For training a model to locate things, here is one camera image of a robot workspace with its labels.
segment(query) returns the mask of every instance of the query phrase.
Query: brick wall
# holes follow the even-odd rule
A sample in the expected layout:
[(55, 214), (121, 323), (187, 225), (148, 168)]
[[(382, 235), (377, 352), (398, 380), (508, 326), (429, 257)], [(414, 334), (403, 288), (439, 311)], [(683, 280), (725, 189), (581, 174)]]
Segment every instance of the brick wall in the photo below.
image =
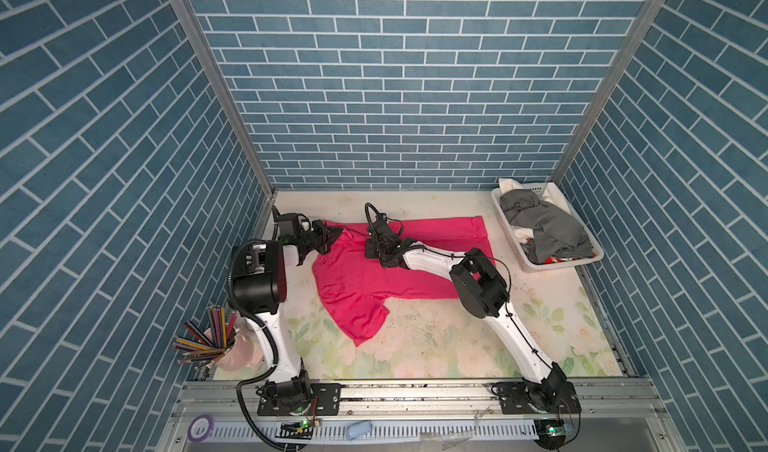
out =
[(278, 188), (552, 172), (643, 0), (191, 0)]
[(766, 450), (768, 2), (667, 0), (564, 180), (689, 450)]
[(0, 450), (145, 450), (262, 193), (167, 0), (0, 0)]

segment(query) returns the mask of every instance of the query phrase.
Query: floral tablecloth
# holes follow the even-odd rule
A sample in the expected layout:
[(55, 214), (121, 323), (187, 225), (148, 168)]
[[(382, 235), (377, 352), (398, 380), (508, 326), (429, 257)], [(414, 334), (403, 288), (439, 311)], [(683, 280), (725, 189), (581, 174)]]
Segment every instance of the floral tablecloth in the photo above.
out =
[[(301, 212), (311, 220), (360, 222), (367, 201), (400, 219), (483, 216), (495, 257), (512, 272), (512, 304), (539, 346), (571, 377), (620, 375), (576, 271), (521, 271), (488, 192), (280, 192), (276, 205), (283, 213)], [(304, 265), (286, 271), (289, 291), (284, 304), (291, 335), (311, 378), (520, 375), (498, 336), (458, 300), (390, 298), (384, 327), (356, 348), (320, 303), (311, 270), (315, 257), (313, 252)], [(217, 370), (214, 379), (254, 375), (250, 368), (235, 374)]]

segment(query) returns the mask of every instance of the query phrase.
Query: red cloth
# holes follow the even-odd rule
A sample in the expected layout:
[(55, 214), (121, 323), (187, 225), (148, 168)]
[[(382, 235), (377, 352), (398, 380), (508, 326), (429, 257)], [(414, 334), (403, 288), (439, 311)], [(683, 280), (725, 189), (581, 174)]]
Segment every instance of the red cloth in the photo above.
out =
[[(456, 287), (445, 278), (400, 267), (383, 269), (378, 260), (366, 258), (368, 224), (327, 224), (345, 230), (331, 252), (317, 258), (312, 273), (320, 301), (356, 346), (376, 335), (384, 324), (389, 313), (384, 301), (388, 297), (458, 298)], [(482, 217), (413, 220), (403, 225), (403, 238), (415, 238), (450, 251), (476, 247), (492, 256)], [(390, 226), (399, 230), (397, 222), (390, 222)]]

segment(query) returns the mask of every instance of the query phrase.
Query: white cloth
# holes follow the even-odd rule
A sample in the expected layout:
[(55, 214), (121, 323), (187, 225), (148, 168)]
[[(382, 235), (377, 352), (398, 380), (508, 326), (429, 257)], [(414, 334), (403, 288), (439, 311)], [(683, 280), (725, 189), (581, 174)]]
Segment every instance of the white cloth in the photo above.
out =
[[(499, 178), (498, 187), (501, 189), (502, 195), (508, 191), (525, 188), (520, 184), (520, 182), (512, 178)], [(549, 182), (547, 183), (546, 187), (544, 187), (544, 191), (542, 192), (542, 200), (562, 208), (569, 215), (571, 214), (571, 208), (568, 206), (568, 200), (565, 199), (565, 195), (563, 195), (563, 192), (560, 191), (554, 182)], [(531, 228), (515, 227), (514, 225), (510, 225), (510, 227), (512, 227), (512, 234), (514, 235), (514, 238), (521, 244), (524, 244), (533, 238), (533, 229)]]

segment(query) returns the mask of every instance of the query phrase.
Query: wrinkled fabric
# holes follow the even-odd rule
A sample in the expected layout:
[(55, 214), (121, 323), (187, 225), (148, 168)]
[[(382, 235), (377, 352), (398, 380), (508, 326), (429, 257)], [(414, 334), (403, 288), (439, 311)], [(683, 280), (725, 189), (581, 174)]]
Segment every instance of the wrinkled fabric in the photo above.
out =
[[(456, 287), (445, 278), (424, 271), (381, 268), (365, 258), (368, 224), (337, 224), (344, 232), (312, 265), (320, 301), (339, 328), (358, 346), (379, 331), (389, 311), (384, 301), (397, 298), (458, 298)], [(402, 237), (450, 251), (479, 248), (492, 256), (482, 217), (435, 218), (403, 221)], [(395, 231), (399, 224), (390, 224)]]
[(533, 229), (533, 250), (525, 251), (534, 264), (550, 257), (592, 257), (592, 245), (582, 224), (560, 207), (540, 201), (530, 190), (512, 190), (498, 203), (511, 225)]

